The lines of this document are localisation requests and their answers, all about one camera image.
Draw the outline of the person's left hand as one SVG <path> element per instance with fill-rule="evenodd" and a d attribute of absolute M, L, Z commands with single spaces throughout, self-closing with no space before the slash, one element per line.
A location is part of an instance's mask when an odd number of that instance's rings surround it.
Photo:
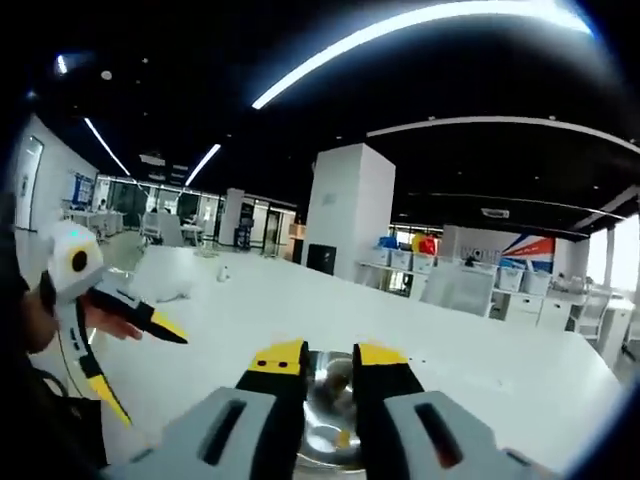
<path fill-rule="evenodd" d="M 142 332 L 126 322 L 124 318 L 94 306 L 87 299 L 82 300 L 82 306 L 88 327 L 96 328 L 120 340 L 132 338 L 139 341 L 142 339 Z"/>

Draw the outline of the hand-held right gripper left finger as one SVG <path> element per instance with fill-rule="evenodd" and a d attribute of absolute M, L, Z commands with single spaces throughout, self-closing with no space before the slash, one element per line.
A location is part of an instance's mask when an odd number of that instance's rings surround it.
<path fill-rule="evenodd" d="M 291 479 L 301 445 L 308 343 L 256 353 L 236 386 L 220 387 L 170 423 L 160 444 L 104 479 Z"/>

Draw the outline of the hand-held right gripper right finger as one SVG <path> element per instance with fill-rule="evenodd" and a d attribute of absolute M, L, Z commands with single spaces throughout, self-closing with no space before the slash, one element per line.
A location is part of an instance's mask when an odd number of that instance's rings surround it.
<path fill-rule="evenodd" d="M 353 347 L 356 432 L 369 479 L 553 479 L 497 445 L 494 431 L 440 391 L 427 391 L 409 361 L 375 344 Z"/>

